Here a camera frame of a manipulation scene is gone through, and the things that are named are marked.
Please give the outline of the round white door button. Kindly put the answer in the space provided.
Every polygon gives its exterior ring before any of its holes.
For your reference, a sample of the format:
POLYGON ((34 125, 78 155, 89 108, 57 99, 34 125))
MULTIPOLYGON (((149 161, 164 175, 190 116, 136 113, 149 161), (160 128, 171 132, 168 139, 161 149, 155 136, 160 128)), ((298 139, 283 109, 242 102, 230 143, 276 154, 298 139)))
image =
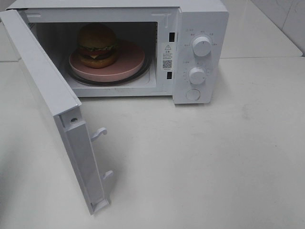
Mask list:
POLYGON ((189 91, 186 92, 186 99, 190 100, 190 101, 197 101, 201 96, 201 93, 199 90, 197 89, 191 89, 189 91))

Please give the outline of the white timer knob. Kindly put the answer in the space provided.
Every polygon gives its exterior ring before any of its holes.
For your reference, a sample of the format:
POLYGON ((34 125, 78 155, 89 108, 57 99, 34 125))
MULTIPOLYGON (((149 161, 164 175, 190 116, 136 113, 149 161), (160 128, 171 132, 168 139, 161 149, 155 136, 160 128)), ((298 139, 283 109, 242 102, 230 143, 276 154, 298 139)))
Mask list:
POLYGON ((203 68, 200 67, 194 67, 192 68, 189 73, 189 80, 191 84, 202 84, 204 83, 206 79, 206 72, 203 68))

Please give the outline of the burger with lettuce and tomato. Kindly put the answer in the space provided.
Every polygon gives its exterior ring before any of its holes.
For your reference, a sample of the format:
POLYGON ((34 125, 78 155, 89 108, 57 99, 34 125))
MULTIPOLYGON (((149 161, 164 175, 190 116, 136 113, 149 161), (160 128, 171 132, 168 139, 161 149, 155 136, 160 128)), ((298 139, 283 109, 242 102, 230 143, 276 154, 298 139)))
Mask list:
POLYGON ((81 63, 90 68, 104 68, 119 56, 117 37, 112 29, 100 24, 83 26, 77 36, 77 53, 81 63))

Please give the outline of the white microwave door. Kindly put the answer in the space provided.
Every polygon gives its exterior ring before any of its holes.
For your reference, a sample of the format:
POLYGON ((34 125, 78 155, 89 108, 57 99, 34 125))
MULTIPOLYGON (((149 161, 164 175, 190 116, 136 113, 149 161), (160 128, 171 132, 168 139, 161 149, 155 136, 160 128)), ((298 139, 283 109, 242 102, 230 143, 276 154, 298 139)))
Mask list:
POLYGON ((92 142, 107 130, 100 128, 89 134, 80 100, 31 32, 25 13, 2 11, 0 19, 34 98, 52 128, 58 130, 88 210, 94 214, 110 203, 103 185, 113 171, 99 171, 92 147, 92 142))

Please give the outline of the white microwave oven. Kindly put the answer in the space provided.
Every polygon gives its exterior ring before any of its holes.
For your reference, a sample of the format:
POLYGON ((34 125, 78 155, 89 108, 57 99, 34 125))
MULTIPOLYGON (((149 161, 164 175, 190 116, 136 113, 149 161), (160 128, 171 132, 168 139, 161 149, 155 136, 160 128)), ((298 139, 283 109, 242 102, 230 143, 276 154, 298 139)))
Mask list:
POLYGON ((30 31, 78 99, 170 95, 175 104, 211 100, 229 17, 219 0, 17 0, 8 10, 25 13, 30 31), (68 77, 65 66, 70 55, 78 58, 79 30, 95 22, 114 31, 119 58, 129 60, 129 68, 145 57, 153 59, 150 74, 115 86, 88 86, 68 77), (196 56, 191 46, 201 34, 212 40, 204 57, 196 56), (194 67, 205 70, 204 83, 190 83, 194 67), (200 91, 197 101, 186 99, 191 89, 200 91))

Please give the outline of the upper white power knob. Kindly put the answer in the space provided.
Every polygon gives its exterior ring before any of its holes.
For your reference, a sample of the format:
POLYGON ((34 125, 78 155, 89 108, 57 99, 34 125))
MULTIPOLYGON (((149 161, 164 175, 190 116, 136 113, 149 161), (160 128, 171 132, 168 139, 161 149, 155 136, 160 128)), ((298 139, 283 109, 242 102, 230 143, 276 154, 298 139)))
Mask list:
POLYGON ((204 57, 212 50, 212 40, 207 35, 201 34, 193 39, 191 46, 196 56, 204 57))

